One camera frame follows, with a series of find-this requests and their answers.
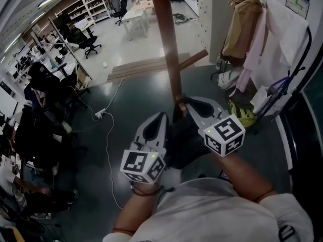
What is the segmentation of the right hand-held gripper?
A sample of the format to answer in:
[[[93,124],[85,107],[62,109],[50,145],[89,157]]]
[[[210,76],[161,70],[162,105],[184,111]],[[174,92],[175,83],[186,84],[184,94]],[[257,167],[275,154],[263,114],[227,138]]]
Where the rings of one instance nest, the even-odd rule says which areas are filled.
[[[234,114],[223,110],[215,100],[189,97],[186,107],[199,127],[198,133],[205,146],[212,152],[223,158],[242,146],[245,128]]]

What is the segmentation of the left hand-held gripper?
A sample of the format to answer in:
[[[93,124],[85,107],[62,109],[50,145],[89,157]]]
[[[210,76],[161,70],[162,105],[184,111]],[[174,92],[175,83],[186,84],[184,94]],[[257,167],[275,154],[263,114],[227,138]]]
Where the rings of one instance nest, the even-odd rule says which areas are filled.
[[[154,184],[166,168],[164,156],[169,119],[159,112],[149,117],[137,129],[130,148],[123,153],[120,172],[130,181]]]

